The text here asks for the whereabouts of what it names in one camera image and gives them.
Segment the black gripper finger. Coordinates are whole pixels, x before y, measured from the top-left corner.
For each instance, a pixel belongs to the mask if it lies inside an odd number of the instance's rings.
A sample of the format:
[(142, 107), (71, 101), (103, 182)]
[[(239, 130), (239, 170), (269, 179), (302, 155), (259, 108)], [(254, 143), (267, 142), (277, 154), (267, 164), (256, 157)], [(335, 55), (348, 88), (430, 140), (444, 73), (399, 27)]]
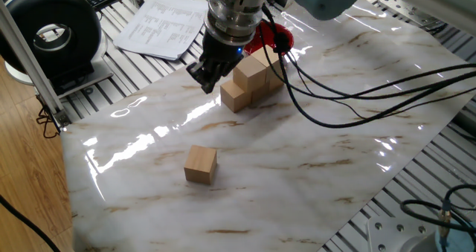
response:
[(220, 80), (222, 77), (228, 76), (238, 63), (238, 60), (231, 62), (220, 62), (215, 69), (216, 80)]
[(210, 94), (220, 79), (219, 63), (212, 60), (193, 62), (186, 67), (188, 74), (200, 84), (206, 94)]

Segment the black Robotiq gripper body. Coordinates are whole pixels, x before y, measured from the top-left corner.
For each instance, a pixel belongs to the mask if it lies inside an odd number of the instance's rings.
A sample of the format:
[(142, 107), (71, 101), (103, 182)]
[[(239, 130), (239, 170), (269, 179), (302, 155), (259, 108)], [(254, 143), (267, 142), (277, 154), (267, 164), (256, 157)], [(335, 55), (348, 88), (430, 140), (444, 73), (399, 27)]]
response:
[(203, 52), (200, 56), (202, 68), (210, 73), (230, 73), (244, 58), (243, 46), (227, 45), (215, 39), (207, 31), (204, 34)]

